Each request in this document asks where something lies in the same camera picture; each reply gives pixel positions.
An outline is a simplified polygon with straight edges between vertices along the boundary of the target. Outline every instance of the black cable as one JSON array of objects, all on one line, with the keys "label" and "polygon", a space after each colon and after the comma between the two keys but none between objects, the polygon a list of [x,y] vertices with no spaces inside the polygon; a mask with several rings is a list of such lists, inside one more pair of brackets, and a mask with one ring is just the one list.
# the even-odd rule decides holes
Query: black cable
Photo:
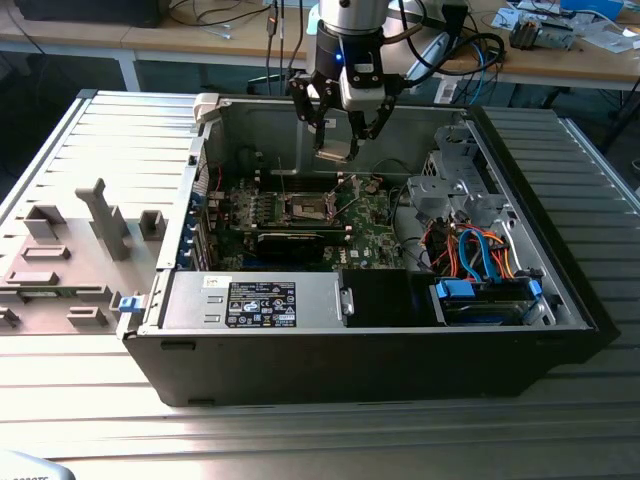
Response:
[{"label": "black cable", "polygon": [[492,65],[495,65],[498,62],[498,59],[501,57],[502,53],[495,55],[491,60],[489,60],[483,66],[474,68],[472,70],[467,70],[465,72],[448,72],[448,71],[440,70],[440,67],[444,65],[446,62],[448,62],[455,54],[457,54],[462,47],[467,46],[477,40],[480,40],[481,38],[488,38],[490,40],[494,40],[498,44],[499,50],[501,52],[504,52],[504,41],[499,36],[494,35],[493,33],[480,33],[478,35],[472,35],[470,37],[463,39],[455,47],[453,47],[451,50],[445,53],[440,58],[440,60],[438,60],[431,68],[429,68],[429,70],[423,73],[419,78],[405,82],[405,88],[412,88],[412,87],[415,87],[416,85],[421,84],[427,78],[432,77],[433,74],[436,72],[441,72],[444,75],[450,75],[450,76],[465,76],[465,75],[471,75],[472,73],[481,72],[482,70],[486,70]]},{"label": "black cable", "polygon": [[236,3],[230,7],[224,7],[224,8],[210,8],[209,10],[205,10],[202,13],[199,13],[196,16],[196,20],[198,22],[200,22],[200,20],[202,19],[202,17],[209,15],[211,13],[217,13],[217,12],[228,12],[229,10],[233,10],[234,8],[236,8],[238,5],[240,5],[242,2],[240,0],[236,0]]},{"label": "black cable", "polygon": [[246,13],[243,13],[241,15],[236,15],[235,17],[232,17],[232,18],[227,18],[225,20],[220,20],[219,22],[187,23],[187,22],[183,22],[182,20],[176,18],[173,15],[173,11],[175,10],[175,8],[180,6],[180,5],[182,5],[183,3],[186,3],[186,1],[188,1],[188,0],[181,0],[180,2],[176,3],[173,7],[171,7],[169,9],[169,17],[171,17],[171,19],[174,22],[178,22],[180,25],[186,25],[187,27],[212,27],[214,25],[220,25],[220,24],[223,24],[223,23],[233,22],[234,20],[239,20],[241,18],[248,17],[249,15],[257,15],[258,13],[266,12],[267,10],[269,10],[269,8],[271,8],[270,6],[268,6],[268,7],[260,8],[258,10],[252,10],[251,12],[246,12]]},{"label": "black cable", "polygon": [[611,97],[607,95],[607,92],[605,90],[596,90],[596,91],[605,100],[605,102],[607,102],[611,107],[615,108],[616,110],[620,108],[619,105],[616,105],[615,103],[613,103],[613,100],[611,99]]},{"label": "black cable", "polygon": [[629,101],[631,100],[631,97],[633,97],[633,94],[635,93],[636,89],[638,88],[638,85],[640,85],[640,77],[638,77],[638,79],[636,80],[636,83],[633,84],[633,88],[627,94],[627,98],[625,98],[623,104],[618,109],[618,112],[616,113],[616,118],[618,118],[620,116],[620,114],[622,113],[622,110],[624,110],[625,107],[629,104]]},{"label": "black cable", "polygon": [[271,48],[273,45],[273,36],[278,31],[278,0],[272,0],[269,5],[269,15],[267,16],[267,60],[265,67],[267,70],[267,92],[271,95],[271,69],[269,62],[271,61]]},{"label": "black cable", "polygon": [[302,45],[302,40],[304,39],[304,11],[302,9],[302,0],[298,0],[298,14],[300,16],[300,32],[298,34],[298,43],[296,43],[296,48],[293,49],[293,54],[289,59],[289,65],[287,65],[287,70],[289,72],[291,72],[293,61],[295,60],[298,50],[300,50],[300,45]]},{"label": "black cable", "polygon": [[373,167],[371,167],[371,175],[376,175],[376,167],[377,167],[378,165],[380,165],[381,163],[384,163],[384,162],[393,162],[393,163],[395,163],[396,165],[400,165],[400,166],[404,169],[404,171],[405,171],[405,172],[407,172],[409,175],[413,175],[413,172],[412,172],[412,171],[411,171],[411,169],[407,166],[407,164],[406,164],[406,163],[404,163],[402,160],[398,160],[397,158],[392,158],[392,157],[389,157],[389,158],[383,158],[382,160],[378,160],[378,161],[373,165]]},{"label": "black cable", "polygon": [[393,210],[391,211],[391,232],[393,233],[393,238],[396,239],[396,242],[398,242],[398,245],[400,246],[402,251],[405,252],[407,255],[409,255],[411,258],[413,258],[416,261],[418,268],[421,268],[421,266],[423,265],[422,260],[418,258],[416,255],[414,255],[413,252],[411,252],[409,249],[405,248],[404,246],[404,244],[410,240],[420,240],[420,237],[409,237],[409,238],[405,238],[404,240],[400,240],[400,238],[398,237],[398,232],[396,231],[396,214],[398,213],[400,198],[402,197],[402,194],[406,191],[407,191],[407,184],[405,183],[400,189],[400,192],[398,192],[398,196],[396,197],[396,202],[393,206]]},{"label": "black cable", "polygon": [[283,78],[284,78],[284,0],[280,0],[280,96],[284,95]]},{"label": "black cable", "polygon": [[[31,36],[24,31],[24,29],[20,26],[20,24],[16,21],[15,18],[13,18],[13,15],[11,14],[11,10],[9,10],[9,2],[5,3],[5,9],[7,11],[7,15],[9,15],[9,18],[11,19],[11,22],[15,25],[15,27],[20,30],[20,33],[22,33],[22,35],[24,35],[24,37],[29,40],[29,43],[31,43],[31,45],[33,45],[38,52],[40,52],[40,54],[45,58],[45,60],[48,62],[49,61],[49,55],[42,50],[42,48],[40,48],[40,45],[38,45],[35,40],[33,40],[33,38],[31,38]],[[58,69],[58,71],[62,74],[62,76],[64,78],[67,79],[67,81],[71,84],[71,86],[75,89],[75,90],[80,90],[80,86],[75,82],[75,80],[73,80],[69,75],[67,75],[67,72],[65,72],[57,63],[55,62],[51,62],[53,63],[56,68]]]},{"label": "black cable", "polygon": [[271,60],[271,45],[273,44],[273,36],[269,35],[267,39],[267,62],[266,62],[266,70],[267,70],[267,93],[271,95],[271,70],[269,69],[269,61]]},{"label": "black cable", "polygon": [[[407,23],[407,14],[404,10],[404,1],[398,0],[398,5],[400,7],[400,17],[402,19],[402,28],[406,31],[409,29],[409,26]],[[476,69],[467,70],[467,71],[450,71],[450,70],[445,70],[441,68],[442,65],[444,65],[447,61],[449,61],[456,53],[458,53],[461,47],[465,45],[469,45],[470,43],[475,42],[476,40],[481,40],[481,39],[493,40],[498,44],[499,52],[489,62],[485,63],[484,65]],[[427,78],[431,77],[436,72],[441,73],[443,75],[448,75],[448,76],[465,76],[475,72],[481,72],[482,70],[486,70],[490,66],[494,65],[505,51],[504,41],[498,35],[494,33],[477,33],[475,35],[472,35],[470,37],[463,39],[460,43],[455,45],[451,50],[446,52],[440,58],[440,60],[438,60],[435,64],[432,65],[429,62],[427,62],[424,58],[422,58],[422,56],[418,53],[418,51],[415,49],[415,46],[413,46],[411,37],[407,37],[406,40],[407,40],[407,43],[409,44],[409,49],[411,50],[411,53],[413,53],[416,59],[428,69],[424,74],[422,74],[416,80],[410,80],[406,82],[406,88],[411,88],[411,87],[415,87],[416,85],[419,85],[420,83],[424,82]]]}]

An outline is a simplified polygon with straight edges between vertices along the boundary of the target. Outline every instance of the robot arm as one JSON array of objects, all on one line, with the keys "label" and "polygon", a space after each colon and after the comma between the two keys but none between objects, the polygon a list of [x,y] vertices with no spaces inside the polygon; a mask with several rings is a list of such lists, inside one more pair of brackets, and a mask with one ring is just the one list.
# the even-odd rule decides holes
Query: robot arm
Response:
[{"label": "robot arm", "polygon": [[[290,89],[296,113],[301,121],[307,122],[315,132],[314,148],[317,155],[333,161],[351,161],[358,154],[365,140],[373,140],[391,116],[397,96],[405,89],[420,84],[435,72],[446,75],[469,75],[485,70],[495,64],[504,53],[503,40],[493,33],[476,33],[457,42],[467,5],[464,0],[431,0],[440,9],[444,21],[438,21],[437,28],[447,35],[446,46],[440,58],[430,58],[433,64],[420,55],[408,37],[422,28],[422,24],[433,19],[428,16],[422,3],[414,0],[422,10],[414,27],[408,28],[403,0],[395,0],[400,11],[403,31],[393,37],[385,37],[382,25],[387,16],[393,16],[395,6],[389,0],[320,0],[316,37],[315,68],[308,75],[297,74],[291,80]],[[498,55],[477,68],[464,72],[444,70],[442,66],[461,47],[480,39],[496,43]],[[418,78],[406,79],[393,73],[384,73],[380,50],[386,44],[407,40],[414,56],[426,67]],[[307,88],[312,85],[319,96],[319,105],[314,108]],[[347,112],[351,124],[351,141],[346,151],[333,150],[325,145],[324,116],[330,108]],[[376,116],[370,122],[365,119],[365,111],[376,109]]]},{"label": "robot arm", "polygon": [[[385,43],[382,25],[389,0],[320,0],[316,65],[310,79],[297,75],[290,80],[298,118],[315,130],[319,156],[350,161],[366,139],[375,139],[391,115],[396,96],[405,81],[385,74],[380,49]],[[307,93],[313,85],[319,96],[314,108]],[[352,136],[348,153],[324,150],[324,116],[329,108],[348,113]],[[377,109],[367,123],[365,110]]]}]

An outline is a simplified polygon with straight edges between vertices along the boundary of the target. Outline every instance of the slotted aluminum surface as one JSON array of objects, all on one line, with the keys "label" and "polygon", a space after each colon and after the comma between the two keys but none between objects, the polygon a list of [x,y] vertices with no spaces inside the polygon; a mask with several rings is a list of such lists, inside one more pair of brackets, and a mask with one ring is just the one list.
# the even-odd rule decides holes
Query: slotted aluminum surface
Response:
[{"label": "slotted aluminum surface", "polygon": [[569,121],[486,108],[614,321],[640,320],[640,202]]},{"label": "slotted aluminum surface", "polygon": [[104,196],[125,220],[143,210],[170,219],[191,141],[197,136],[194,95],[98,92],[77,99],[59,132],[21,179],[13,202],[3,204],[0,276],[6,273],[28,230],[22,219],[34,204],[56,205],[65,218],[91,218],[75,196],[78,187],[105,181]]},{"label": "slotted aluminum surface", "polygon": [[612,345],[518,398],[176,409],[114,336],[0,337],[0,448],[78,480],[637,479],[640,321],[614,304]]}]

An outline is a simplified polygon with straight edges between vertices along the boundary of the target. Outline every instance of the black power cord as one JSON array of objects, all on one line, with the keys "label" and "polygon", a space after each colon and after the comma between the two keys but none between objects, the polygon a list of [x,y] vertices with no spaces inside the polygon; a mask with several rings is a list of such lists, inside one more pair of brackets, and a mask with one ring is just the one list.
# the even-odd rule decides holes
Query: black power cord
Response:
[{"label": "black power cord", "polygon": [[207,22],[207,23],[188,23],[188,22],[184,22],[182,20],[180,20],[179,18],[176,18],[175,15],[173,15],[173,11],[178,8],[180,5],[183,5],[184,3],[187,3],[189,0],[180,0],[178,3],[176,3],[175,5],[173,5],[172,7],[169,8],[169,17],[171,17],[171,19],[174,22],[179,23],[180,25],[186,25],[187,27],[213,27],[214,25],[221,25],[223,23],[229,23],[229,22],[233,22],[234,20],[239,20],[241,18],[244,17],[248,17],[250,15],[257,15],[258,13],[262,13],[262,12],[266,12],[267,10],[269,10],[269,7],[264,7],[264,8],[260,8],[258,10],[252,10],[251,12],[246,12],[246,13],[242,13],[240,15],[236,15],[235,17],[232,18],[227,18],[225,20],[220,20],[218,22]]},{"label": "black power cord", "polygon": [[[398,5],[400,7],[400,16],[402,18],[402,28],[406,31],[408,30],[408,22],[407,22],[407,14],[404,10],[403,0],[398,0]],[[432,65],[429,62],[427,62],[424,58],[422,58],[422,56],[418,53],[410,37],[407,37],[406,40],[407,40],[407,43],[409,44],[409,49],[411,50],[411,53],[413,53],[416,59],[428,69],[419,78],[415,80],[407,81],[405,85],[406,88],[411,88],[411,87],[415,87],[416,85],[419,85],[420,83],[424,82],[427,78],[430,78],[431,76],[433,76],[434,73],[441,73],[443,75],[448,75],[448,76],[465,76],[465,75],[471,75],[476,72],[481,72],[483,70],[486,70],[490,66],[494,65],[495,63],[497,63],[499,58],[501,58],[505,52],[504,40],[502,40],[502,38],[500,38],[498,35],[494,33],[476,33],[460,41],[451,50],[446,52],[440,58],[440,60],[438,60],[435,64]],[[480,42],[482,40],[492,40],[495,43],[497,43],[498,51],[499,51],[498,55],[495,55],[491,60],[486,62],[484,65],[481,65],[472,70],[451,71],[451,70],[445,70],[441,68],[446,62],[448,62],[451,58],[453,58],[453,56],[457,54],[463,46],[470,45],[471,43],[476,41]]]},{"label": "black power cord", "polygon": [[269,16],[267,17],[267,59],[265,68],[267,70],[267,93],[271,95],[271,69],[269,62],[271,60],[271,46],[273,45],[273,36],[278,29],[278,0],[273,0],[269,6]]},{"label": "black power cord", "polygon": [[284,84],[282,79],[284,78],[284,0],[280,0],[280,78],[278,79],[280,85],[280,96],[283,95]]},{"label": "black power cord", "polygon": [[[13,25],[20,30],[20,33],[22,33],[22,35],[24,36],[24,38],[26,38],[27,40],[29,40],[29,43],[31,43],[31,45],[33,45],[36,50],[38,50],[38,52],[40,52],[40,54],[44,57],[45,59],[45,65],[49,64],[49,55],[47,55],[47,53],[40,48],[40,45],[38,45],[35,40],[33,38],[31,38],[31,36],[25,32],[25,30],[20,26],[20,24],[16,21],[15,18],[13,18],[13,15],[11,14],[11,10],[9,10],[9,2],[5,3],[5,10],[7,11],[7,15],[9,15],[9,18],[11,19],[11,23],[13,23]],[[74,90],[80,90],[80,86],[69,76],[67,75],[67,72],[65,72],[57,63],[55,62],[51,62],[55,65],[56,69],[62,74],[62,76],[64,78],[67,79],[67,81],[71,84],[71,86],[74,88]]]},{"label": "black power cord", "polygon": [[287,75],[291,76],[293,61],[298,54],[298,50],[300,50],[300,45],[302,45],[302,40],[304,39],[304,11],[302,9],[302,0],[298,0],[298,15],[300,20],[300,31],[298,32],[298,43],[296,43],[296,48],[293,49],[293,53],[291,54],[291,58],[289,59],[289,65],[287,65]]}]

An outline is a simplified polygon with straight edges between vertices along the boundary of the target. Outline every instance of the table leg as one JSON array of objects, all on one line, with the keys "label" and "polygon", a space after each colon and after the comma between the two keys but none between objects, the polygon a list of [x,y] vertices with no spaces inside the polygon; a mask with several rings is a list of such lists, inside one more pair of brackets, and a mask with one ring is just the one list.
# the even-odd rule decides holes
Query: table leg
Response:
[{"label": "table leg", "polygon": [[120,71],[124,84],[129,92],[140,92],[140,81],[136,70],[136,58],[132,51],[122,50],[118,53],[116,60],[120,64]]}]

